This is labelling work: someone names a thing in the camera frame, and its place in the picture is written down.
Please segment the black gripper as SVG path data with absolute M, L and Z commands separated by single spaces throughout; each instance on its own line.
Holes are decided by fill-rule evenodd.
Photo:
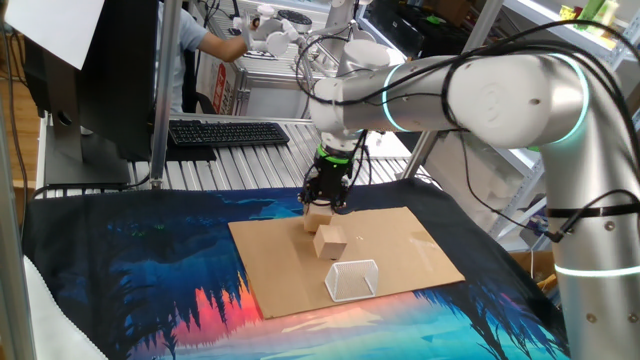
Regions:
M 330 201 L 331 208 L 338 210 L 346 206 L 349 195 L 348 179 L 351 178 L 353 163 L 349 160 L 336 163 L 328 158 L 318 158 L 314 162 L 317 174 L 308 180 L 298 194 L 303 205 L 314 201 Z

